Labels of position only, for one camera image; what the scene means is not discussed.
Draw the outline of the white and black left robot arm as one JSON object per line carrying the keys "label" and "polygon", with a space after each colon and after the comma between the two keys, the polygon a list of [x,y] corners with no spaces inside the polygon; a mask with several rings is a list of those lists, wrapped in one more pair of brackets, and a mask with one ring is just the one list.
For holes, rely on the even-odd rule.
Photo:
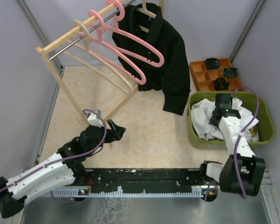
{"label": "white and black left robot arm", "polygon": [[64,144],[44,162],[12,178],[0,177],[0,213],[10,218],[38,197],[63,186],[82,185],[88,174],[82,164],[105,143],[119,141],[126,128],[111,119],[105,124],[88,126],[79,136]]}

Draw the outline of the pink plastic hanger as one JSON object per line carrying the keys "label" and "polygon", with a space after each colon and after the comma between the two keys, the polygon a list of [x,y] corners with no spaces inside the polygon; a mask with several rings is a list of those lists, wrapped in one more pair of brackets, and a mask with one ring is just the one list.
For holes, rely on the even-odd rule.
{"label": "pink plastic hanger", "polygon": [[[127,75],[129,75],[135,82],[137,82],[138,84],[140,85],[144,85],[146,83],[146,76],[145,74],[142,72],[142,70],[134,63],[132,62],[128,57],[126,57],[127,54],[124,54],[124,53],[121,53],[118,49],[116,49],[116,46],[115,45],[111,45],[111,44],[108,44],[106,42],[104,42],[102,40],[102,34],[106,32],[106,24],[103,20],[103,18],[100,16],[100,14],[94,10],[90,10],[88,12],[88,15],[89,16],[95,16],[96,19],[99,20],[99,27],[96,28],[96,31],[97,31],[97,38],[95,37],[92,37],[92,42],[95,42],[97,44],[100,44],[106,48],[108,48],[109,50],[111,50],[113,53],[117,54],[121,59],[123,59],[125,62],[127,62],[132,68],[134,68],[134,70],[140,75],[141,79],[138,79],[136,78],[134,75],[132,75],[130,72],[128,72],[127,70],[123,70],[124,73],[126,73]],[[73,25],[74,26],[78,26],[81,28],[81,32],[79,32],[79,34],[90,34],[89,30],[87,29],[87,27],[80,21],[78,20],[75,20],[73,21]]]}

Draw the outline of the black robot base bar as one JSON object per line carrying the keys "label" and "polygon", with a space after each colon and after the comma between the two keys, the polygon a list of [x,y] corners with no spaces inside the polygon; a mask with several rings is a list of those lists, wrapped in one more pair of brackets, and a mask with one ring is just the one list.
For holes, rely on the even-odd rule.
{"label": "black robot base bar", "polygon": [[213,202],[218,185],[197,168],[88,168],[72,186],[89,197],[194,197]]}

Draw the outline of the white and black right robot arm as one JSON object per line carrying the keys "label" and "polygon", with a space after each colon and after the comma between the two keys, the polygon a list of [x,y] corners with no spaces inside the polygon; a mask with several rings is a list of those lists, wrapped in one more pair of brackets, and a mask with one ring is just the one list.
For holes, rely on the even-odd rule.
{"label": "white and black right robot arm", "polygon": [[225,164],[204,161],[199,179],[203,184],[218,183],[222,192],[239,194],[243,198],[259,193],[265,171],[265,161],[258,158],[245,138],[246,126],[241,126],[238,110],[232,108],[233,95],[219,93],[210,124],[222,132],[229,157]]}

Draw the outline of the beige wooden hanger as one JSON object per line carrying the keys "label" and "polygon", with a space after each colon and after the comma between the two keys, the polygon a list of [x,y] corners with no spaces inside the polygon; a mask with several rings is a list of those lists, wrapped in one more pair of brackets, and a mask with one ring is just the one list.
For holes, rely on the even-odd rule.
{"label": "beige wooden hanger", "polygon": [[101,77],[103,77],[105,80],[107,80],[109,83],[111,83],[113,86],[115,86],[117,89],[119,89],[121,92],[123,92],[125,95],[127,96],[131,96],[134,93],[133,87],[132,85],[121,75],[121,73],[119,73],[115,67],[117,66],[117,64],[114,64],[113,62],[111,62],[110,60],[108,60],[107,58],[101,56],[100,54],[98,54],[95,51],[92,51],[89,49],[89,44],[92,42],[92,37],[90,34],[86,35],[86,39],[87,40],[83,40],[83,45],[75,43],[74,46],[76,48],[78,48],[79,50],[83,51],[84,53],[94,57],[95,59],[97,59],[99,62],[101,62],[110,72],[112,72],[117,78],[119,78],[123,84],[125,84],[127,86],[127,91],[120,86],[118,83],[116,83],[115,81],[113,81],[112,79],[110,79],[108,76],[106,76],[103,72],[99,71],[98,69],[96,69],[94,66],[88,64],[86,61],[78,58],[77,56],[69,53],[68,51],[64,51],[64,53],[80,62],[81,64],[83,64],[84,66],[88,67],[89,69],[97,72]]}

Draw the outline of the white collared shirt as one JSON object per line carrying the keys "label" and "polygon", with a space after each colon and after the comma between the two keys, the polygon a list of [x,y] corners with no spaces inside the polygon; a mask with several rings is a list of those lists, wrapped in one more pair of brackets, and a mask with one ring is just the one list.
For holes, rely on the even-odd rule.
{"label": "white collared shirt", "polygon": [[[250,110],[242,106],[242,100],[234,98],[232,100],[232,108],[239,111],[241,116],[241,128],[246,127],[246,125],[253,118],[253,114]],[[215,99],[211,100],[204,98],[200,102],[193,104],[191,107],[191,119],[192,125],[196,134],[199,138],[204,140],[224,140],[222,132],[209,123],[212,117],[212,112],[215,110]],[[245,129],[244,135],[248,142],[258,142],[259,134],[256,125],[259,120],[254,119],[253,122]]]}

